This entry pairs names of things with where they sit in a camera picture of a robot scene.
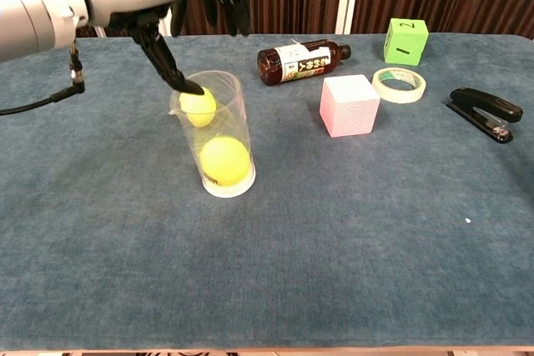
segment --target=yellow ball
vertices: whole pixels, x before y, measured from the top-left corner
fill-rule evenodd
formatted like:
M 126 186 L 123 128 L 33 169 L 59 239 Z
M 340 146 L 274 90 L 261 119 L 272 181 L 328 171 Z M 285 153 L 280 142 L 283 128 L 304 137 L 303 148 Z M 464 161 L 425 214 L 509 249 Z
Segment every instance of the yellow ball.
M 187 119 L 197 128 L 209 125 L 215 117 L 217 102 L 214 95 L 202 87 L 204 95 L 181 93 L 179 97 L 180 108 L 187 115 Z
M 242 181 L 252 164 L 247 148 L 232 137 L 215 137 L 202 148 L 200 166 L 206 178 L 221 186 Z

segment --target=clear plastic cup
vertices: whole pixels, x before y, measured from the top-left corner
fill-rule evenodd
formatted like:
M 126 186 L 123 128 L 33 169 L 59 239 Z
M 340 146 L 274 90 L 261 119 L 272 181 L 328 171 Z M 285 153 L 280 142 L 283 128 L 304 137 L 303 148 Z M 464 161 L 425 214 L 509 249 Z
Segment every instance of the clear plastic cup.
M 225 71 L 203 71 L 187 79 L 209 92 L 173 92 L 169 114 L 180 121 L 205 189 L 219 198 L 239 196 L 256 177 L 241 83 Z

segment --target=masking tape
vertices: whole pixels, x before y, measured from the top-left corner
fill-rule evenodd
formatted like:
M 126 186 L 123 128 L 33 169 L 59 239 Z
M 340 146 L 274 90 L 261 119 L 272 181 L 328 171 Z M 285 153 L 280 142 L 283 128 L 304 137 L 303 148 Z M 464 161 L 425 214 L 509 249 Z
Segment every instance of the masking tape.
M 384 84 L 389 79 L 397 79 L 409 83 L 414 88 L 408 91 L 390 88 Z M 388 102 L 413 103 L 417 102 L 423 96 L 426 81 L 418 73 L 406 70 L 405 68 L 382 68 L 373 76 L 373 88 L 380 94 L 381 98 Z

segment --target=brown bottle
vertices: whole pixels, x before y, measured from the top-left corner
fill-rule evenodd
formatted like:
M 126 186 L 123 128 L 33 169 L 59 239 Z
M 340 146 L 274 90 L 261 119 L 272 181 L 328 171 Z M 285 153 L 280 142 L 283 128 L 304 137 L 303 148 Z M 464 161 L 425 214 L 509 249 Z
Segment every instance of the brown bottle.
M 350 54 L 350 46 L 338 46 L 326 39 L 265 49 L 258 53 L 259 76 L 265 85 L 275 85 L 325 74 Z

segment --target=bottle cap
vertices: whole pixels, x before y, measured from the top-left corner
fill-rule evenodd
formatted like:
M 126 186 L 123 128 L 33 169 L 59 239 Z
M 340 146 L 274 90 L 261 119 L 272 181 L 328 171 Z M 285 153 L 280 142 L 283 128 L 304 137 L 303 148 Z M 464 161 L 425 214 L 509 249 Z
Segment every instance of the bottle cap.
M 349 58 L 351 54 L 352 54 L 352 50 L 350 50 L 350 46 L 349 45 L 341 45 L 340 46 L 341 60 L 345 60 L 345 59 Z

